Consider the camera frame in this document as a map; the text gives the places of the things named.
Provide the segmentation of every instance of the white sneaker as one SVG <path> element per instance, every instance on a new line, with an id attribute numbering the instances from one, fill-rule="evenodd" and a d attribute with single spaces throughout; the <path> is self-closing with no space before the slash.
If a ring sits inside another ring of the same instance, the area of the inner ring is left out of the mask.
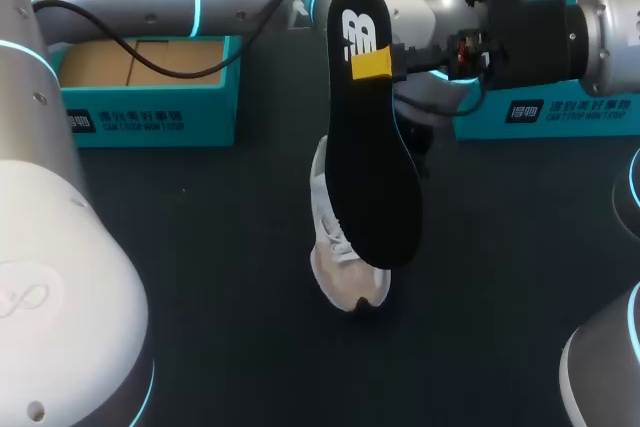
<path id="1" fill-rule="evenodd" d="M 338 309 L 350 312 L 367 306 L 379 307 L 387 298 L 391 272 L 370 266 L 354 252 L 336 219 L 324 174 L 327 137 L 323 137 L 311 166 L 311 210 L 316 245 L 311 268 L 318 285 Z"/>

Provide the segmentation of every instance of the red component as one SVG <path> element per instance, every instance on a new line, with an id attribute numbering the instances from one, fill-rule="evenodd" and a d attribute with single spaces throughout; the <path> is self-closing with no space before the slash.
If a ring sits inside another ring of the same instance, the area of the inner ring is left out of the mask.
<path id="1" fill-rule="evenodd" d="M 464 58 L 464 40 L 461 40 L 458 42 L 458 63 L 459 64 L 464 64 L 465 62 L 465 58 Z"/>

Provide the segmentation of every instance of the insole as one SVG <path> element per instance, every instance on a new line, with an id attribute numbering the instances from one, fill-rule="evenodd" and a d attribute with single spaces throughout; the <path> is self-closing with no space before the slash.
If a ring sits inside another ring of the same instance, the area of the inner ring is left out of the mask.
<path id="1" fill-rule="evenodd" d="M 391 44 L 384 0 L 333 0 L 326 178 L 346 238 L 368 264 L 409 263 L 422 235 L 420 179 L 395 120 L 391 79 L 354 81 L 351 56 Z"/>

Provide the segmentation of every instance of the black cable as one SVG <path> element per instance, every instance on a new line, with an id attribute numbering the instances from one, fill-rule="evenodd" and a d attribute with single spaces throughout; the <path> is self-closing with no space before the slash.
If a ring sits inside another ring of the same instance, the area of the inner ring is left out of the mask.
<path id="1" fill-rule="evenodd" d="M 240 46 L 240 48 L 236 52 L 231 54 L 228 58 L 226 58 L 225 60 L 220 62 L 218 65 L 214 65 L 213 67 L 210 67 L 208 69 L 202 70 L 200 72 L 189 72 L 189 73 L 187 73 L 187 72 L 176 72 L 176 71 L 165 69 L 164 67 L 160 67 L 159 65 L 154 64 L 153 62 L 148 60 L 146 57 L 144 57 L 144 56 L 140 55 L 138 52 L 136 52 L 136 50 L 133 47 L 131 47 L 129 44 L 127 44 L 127 42 L 120 35 L 118 35 L 113 29 L 111 29 L 111 27 L 109 27 L 106 23 L 104 23 L 102 20 L 100 20 L 98 17 L 96 17 L 91 12 L 89 12 L 86 9 L 83 9 L 82 7 L 79 7 L 79 6 L 75 5 L 75 4 L 72 4 L 70 2 L 66 2 L 64 0 L 41 0 L 39 2 L 36 2 L 33 5 L 33 10 L 34 10 L 34 12 L 38 12 L 38 11 L 40 11 L 42 9 L 45 9 L 45 8 L 59 7 L 59 8 L 62 8 L 62 9 L 67 9 L 67 10 L 70 10 L 72 12 L 75 12 L 76 14 L 81 15 L 82 17 L 87 19 L 89 22 L 94 24 L 96 27 L 98 27 L 98 29 L 100 29 L 109 38 L 114 40 L 120 47 L 122 47 L 124 50 L 126 50 L 129 53 L 129 55 L 131 55 L 134 59 L 136 59 L 138 62 L 140 62 L 141 64 L 145 65 L 149 69 L 151 69 L 151 70 L 153 70 L 155 72 L 158 72 L 159 74 L 165 75 L 167 77 L 174 77 L 174 78 L 177 78 L 177 79 L 198 79 L 198 78 L 201 78 L 201 77 L 206 77 L 207 75 L 211 75 L 211 74 L 213 74 L 215 72 L 218 72 L 218 71 L 224 69 L 225 67 L 227 67 L 228 65 L 231 65 L 236 60 L 238 60 L 242 56 L 242 54 L 251 46 L 251 44 L 253 44 L 253 42 L 260 35 L 260 33 L 262 33 L 262 31 L 266 27 L 267 23 L 269 22 L 269 20 L 271 20 L 271 18 L 273 17 L 273 14 L 275 14 L 275 12 L 277 11 L 278 7 L 280 6 L 280 4 L 283 1 L 284 0 L 271 0 L 271 1 L 269 1 L 269 3 L 262 10 L 262 16 L 263 17 L 262 17 L 262 20 L 260 21 L 260 23 L 258 24 L 258 27 L 249 36 L 249 38 L 245 42 L 242 43 L 242 45 Z"/>
<path id="2" fill-rule="evenodd" d="M 404 102 L 405 104 L 410 105 L 411 107 L 414 107 L 418 110 L 421 110 L 422 112 L 426 112 L 427 114 L 440 115 L 442 117 L 465 117 L 467 115 L 471 115 L 477 112 L 478 110 L 480 110 L 480 108 L 484 104 L 484 99 L 487 95 L 487 89 L 485 88 L 482 77 L 478 77 L 478 81 L 480 83 L 480 98 L 473 105 L 473 107 L 463 111 L 447 112 L 445 110 L 442 110 L 436 107 L 435 105 L 418 102 L 417 100 L 407 97 L 406 95 L 402 95 L 398 93 L 394 94 L 394 97 L 396 98 L 396 100 L 399 100 L 400 102 Z"/>

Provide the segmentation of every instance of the teal box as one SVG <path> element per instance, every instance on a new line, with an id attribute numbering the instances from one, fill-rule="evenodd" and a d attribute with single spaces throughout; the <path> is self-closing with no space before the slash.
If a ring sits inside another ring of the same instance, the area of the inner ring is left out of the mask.
<path id="1" fill-rule="evenodd" d="M 241 42 L 240 37 L 225 37 L 223 58 Z M 64 52 L 52 57 L 58 72 Z M 80 148 L 230 146 L 239 84 L 237 60 L 221 71 L 218 85 L 70 87 L 62 88 L 62 98 Z"/>
<path id="2" fill-rule="evenodd" d="M 460 110 L 471 108 L 479 91 L 476 84 Z M 640 95 L 589 97 L 578 81 L 500 90 L 454 125 L 460 140 L 639 135 Z"/>

